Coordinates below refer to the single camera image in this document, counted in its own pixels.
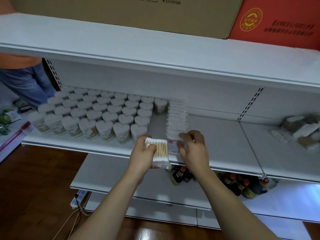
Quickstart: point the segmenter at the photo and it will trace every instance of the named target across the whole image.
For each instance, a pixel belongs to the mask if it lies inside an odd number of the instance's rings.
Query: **red box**
[[[320,0],[243,0],[229,39],[320,50]]]

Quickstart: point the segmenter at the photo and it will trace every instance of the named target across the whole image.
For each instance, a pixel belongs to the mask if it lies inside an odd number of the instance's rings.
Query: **stack of plastic packages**
[[[186,133],[187,123],[187,104],[186,101],[170,101],[168,108],[167,133],[168,153],[178,154],[177,142],[184,141],[180,138],[180,133]]]

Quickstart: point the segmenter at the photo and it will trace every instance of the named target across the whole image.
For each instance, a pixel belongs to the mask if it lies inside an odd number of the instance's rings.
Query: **person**
[[[9,0],[0,0],[0,15],[14,13]],[[0,82],[35,108],[56,92],[39,57],[0,53]]]
[[[223,185],[209,167],[203,135],[197,130],[182,133],[187,151],[178,144],[181,157],[204,190],[221,230],[230,240],[279,239]],[[157,147],[144,149],[146,136],[139,137],[130,155],[126,172],[98,208],[73,234],[71,240],[113,240],[117,238],[131,199],[150,169]]]

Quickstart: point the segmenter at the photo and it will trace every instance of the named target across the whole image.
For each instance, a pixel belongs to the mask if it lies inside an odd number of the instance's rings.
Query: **power strip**
[[[88,191],[86,190],[79,190],[77,195],[77,199],[74,197],[73,200],[70,203],[70,206],[72,207],[72,209],[78,208],[78,205],[81,205],[81,202],[83,201],[84,197],[86,196],[86,194],[88,193]]]

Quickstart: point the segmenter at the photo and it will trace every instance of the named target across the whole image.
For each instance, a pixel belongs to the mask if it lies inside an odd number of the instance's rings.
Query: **hand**
[[[148,172],[152,165],[153,155],[157,150],[157,146],[151,144],[145,149],[145,140],[147,136],[138,138],[134,149],[131,152],[130,160],[126,174],[134,176],[141,183],[143,176]]]
[[[180,155],[186,167],[190,169],[195,176],[198,173],[210,169],[205,138],[201,132],[197,130],[190,130],[188,133],[180,133],[179,136],[186,141],[188,152],[186,152],[181,142],[177,143]]]

